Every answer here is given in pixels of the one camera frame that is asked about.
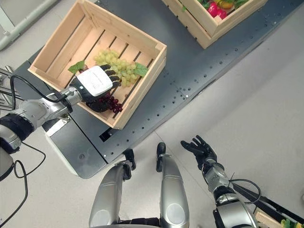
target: metal pipe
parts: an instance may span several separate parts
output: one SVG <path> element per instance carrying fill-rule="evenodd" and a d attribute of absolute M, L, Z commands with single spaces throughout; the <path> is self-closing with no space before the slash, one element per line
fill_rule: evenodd
<path fill-rule="evenodd" d="M 43 12 L 50 8 L 53 4 L 60 0 L 46 0 L 36 9 L 34 9 L 27 17 L 15 26 L 12 31 L 7 31 L 5 37 L 0 40 L 0 51 L 3 50 L 10 42 L 14 41 L 21 32 L 24 31 L 31 23 L 33 23 Z"/>

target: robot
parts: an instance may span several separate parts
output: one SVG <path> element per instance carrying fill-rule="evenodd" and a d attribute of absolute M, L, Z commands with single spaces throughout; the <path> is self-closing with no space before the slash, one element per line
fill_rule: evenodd
<path fill-rule="evenodd" d="M 68 88 L 42 96 L 39 100 L 28 100 L 0 118 L 0 181 L 14 169 L 16 163 L 10 154 L 19 150 L 21 143 L 46 121 L 56 119 L 73 111 L 79 102 L 92 102 L 120 85 L 111 66 L 94 66 L 75 77 Z M 11 76 L 10 82 L 20 76 Z M 181 141 L 184 149 L 194 154 L 198 168 L 213 194 L 216 209 L 213 210 L 217 228 L 257 228 L 257 221 L 246 204 L 236 194 L 225 174 L 224 166 L 217 161 L 213 149 L 198 135 L 188 143 Z M 123 182 L 131 178 L 136 168 L 132 150 L 125 152 L 126 160 L 115 164 L 103 178 L 91 210 L 90 228 L 188 228 L 189 208 L 181 173 L 166 145 L 159 143 L 156 153 L 156 170 L 162 172 L 160 218 L 138 218 L 128 221 L 119 219 Z"/>

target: wooden slat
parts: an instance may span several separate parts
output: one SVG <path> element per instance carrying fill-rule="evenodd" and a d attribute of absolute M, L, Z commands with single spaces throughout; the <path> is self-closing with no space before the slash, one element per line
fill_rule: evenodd
<path fill-rule="evenodd" d="M 53 60 L 85 16 L 78 2 L 68 12 L 68 16 L 60 23 L 51 38 L 45 44 L 33 65 L 46 72 Z"/>
<path fill-rule="evenodd" d="M 178 16 L 178 20 L 187 27 L 190 34 L 195 37 L 198 43 L 207 48 L 212 42 L 209 34 L 204 28 L 195 20 L 195 18 L 187 11 L 181 11 L 182 4 L 178 0 L 162 0 L 175 16 Z"/>
<path fill-rule="evenodd" d="M 115 36 L 108 31 L 104 31 L 98 42 L 95 44 L 89 55 L 85 59 L 85 64 L 91 68 L 96 65 L 94 57 L 98 52 L 106 50 L 115 39 Z"/>
<path fill-rule="evenodd" d="M 124 51 L 120 59 L 125 59 L 127 62 L 132 62 L 135 57 L 138 55 L 139 50 L 129 45 L 128 48 Z M 115 92 L 113 93 L 113 96 L 119 100 L 119 103 L 123 103 L 126 97 L 128 96 L 129 92 L 132 90 L 134 85 L 131 85 L 130 87 L 118 87 Z"/>
<path fill-rule="evenodd" d="M 116 117 L 114 122 L 115 129 L 123 129 L 126 125 L 128 120 L 131 118 L 135 110 L 137 109 L 138 105 L 147 94 L 151 86 L 153 85 L 154 81 L 157 79 L 158 75 L 161 73 L 163 68 L 166 65 L 166 58 L 162 60 L 157 66 L 158 68 L 149 74 L 149 80 L 142 80 L 140 84 L 135 88 L 130 96 L 130 102 L 127 106 L 123 109 L 123 111 Z"/>
<path fill-rule="evenodd" d="M 99 26 L 110 30 L 117 37 L 124 39 L 128 44 L 138 47 L 142 52 L 153 58 L 156 58 L 159 54 L 159 50 L 155 47 L 161 42 L 91 2 L 85 1 L 84 6 Z"/>
<path fill-rule="evenodd" d="M 187 26 L 188 31 L 191 33 L 193 37 L 197 39 L 197 42 L 203 47 L 207 48 L 213 42 L 215 42 L 218 38 L 223 36 L 226 32 L 228 32 L 231 28 L 236 26 L 240 21 L 244 20 L 248 13 L 252 11 L 252 8 L 246 8 L 243 14 L 239 15 L 239 18 L 230 21 L 230 24 L 226 25 L 223 29 L 219 30 L 214 36 L 210 37 L 210 35 L 206 32 L 206 30 L 198 23 L 197 20 L 186 10 L 184 12 L 181 11 L 182 4 L 178 0 L 162 0 L 169 9 L 173 12 L 174 15 L 178 16 L 178 20 L 184 25 Z M 262 7 L 267 0 L 259 1 L 259 4 L 255 5 L 255 10 Z"/>
<path fill-rule="evenodd" d="M 208 13 L 208 11 L 197 0 L 180 0 L 180 2 L 187 8 L 188 12 L 194 16 L 201 26 L 208 32 L 210 36 L 213 36 L 218 23 Z"/>
<path fill-rule="evenodd" d="M 73 76 L 73 73 L 68 71 L 70 66 L 85 59 L 85 57 L 89 54 L 90 50 L 92 49 L 92 47 L 94 46 L 94 44 L 96 43 L 102 32 L 103 32 L 102 28 L 98 28 L 98 29 L 93 28 L 89 32 L 85 40 L 82 42 L 82 44 L 79 46 L 75 54 L 70 58 L 65 68 L 61 71 L 61 73 L 57 78 L 63 87 L 67 86 L 67 83 L 71 80 Z"/>
<path fill-rule="evenodd" d="M 49 74 L 53 78 L 58 78 L 60 72 L 65 68 L 69 60 L 77 51 L 78 47 L 88 36 L 90 30 L 92 30 L 90 20 L 84 18 L 78 25 L 78 27 L 75 29 L 70 39 L 66 42 L 63 48 L 60 50 L 59 54 L 54 59 L 53 63 L 47 70 L 47 74 Z"/>
<path fill-rule="evenodd" d="M 222 36 L 238 23 L 249 17 L 256 10 L 261 8 L 266 2 L 267 0 L 249 0 L 237 10 L 229 14 L 225 19 L 223 19 L 222 22 L 219 23 L 215 34 L 219 33 Z"/>
<path fill-rule="evenodd" d="M 95 116 L 96 118 L 98 118 L 99 120 L 103 121 L 108 126 L 114 128 L 114 125 L 113 125 L 114 120 L 109 118 L 109 116 L 111 116 L 111 113 L 113 114 L 113 112 L 111 110 L 107 110 L 103 113 L 97 113 L 97 112 L 94 112 L 92 109 L 90 109 L 88 106 L 86 106 L 86 104 L 84 102 L 80 102 L 80 103 L 78 103 L 78 105 L 80 107 L 82 107 L 83 109 L 85 109 L 90 114 L 92 114 L 93 116 Z"/>
<path fill-rule="evenodd" d="M 31 66 L 28 69 L 29 72 L 31 72 L 33 75 L 35 75 L 36 77 L 38 77 L 39 79 L 41 79 L 42 81 L 44 81 L 45 83 L 47 83 L 49 86 L 53 87 L 54 89 L 61 91 L 62 89 L 64 89 L 63 87 L 60 87 L 60 82 L 55 79 L 55 78 L 50 78 L 49 75 L 45 72 L 43 72 L 40 69 L 37 69 L 34 66 Z"/>

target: grape leaf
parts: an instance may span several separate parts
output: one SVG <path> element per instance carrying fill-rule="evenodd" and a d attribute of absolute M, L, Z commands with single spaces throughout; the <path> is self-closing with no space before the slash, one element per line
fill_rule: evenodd
<path fill-rule="evenodd" d="M 75 65 L 70 66 L 70 68 L 68 69 L 68 71 L 72 72 L 73 74 L 76 74 L 78 70 L 83 69 L 85 66 L 85 61 L 79 61 L 77 62 Z"/>
<path fill-rule="evenodd" d="M 144 77 L 148 72 L 148 68 L 140 63 L 135 63 L 135 64 L 136 64 L 136 69 L 134 70 L 134 73 L 140 75 L 141 77 Z"/>

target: green leaf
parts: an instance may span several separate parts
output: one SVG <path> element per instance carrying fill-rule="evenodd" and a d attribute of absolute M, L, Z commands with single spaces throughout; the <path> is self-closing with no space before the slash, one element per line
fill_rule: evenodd
<path fill-rule="evenodd" d="M 234 8 L 239 8 L 240 6 L 244 5 L 248 0 L 235 0 L 234 1 Z"/>
<path fill-rule="evenodd" d="M 202 3 L 202 6 L 203 6 L 206 10 L 208 10 L 209 7 L 210 7 L 210 2 L 203 2 L 203 3 Z"/>
<path fill-rule="evenodd" d="M 144 77 L 148 72 L 148 68 L 140 63 L 135 63 L 135 64 L 136 64 L 136 69 L 134 70 L 134 73 L 140 75 L 141 77 Z"/>
<path fill-rule="evenodd" d="M 83 69 L 85 66 L 85 61 L 79 61 L 77 62 L 75 65 L 70 66 L 70 68 L 68 69 L 68 71 L 72 72 L 73 74 L 76 74 L 78 70 Z"/>

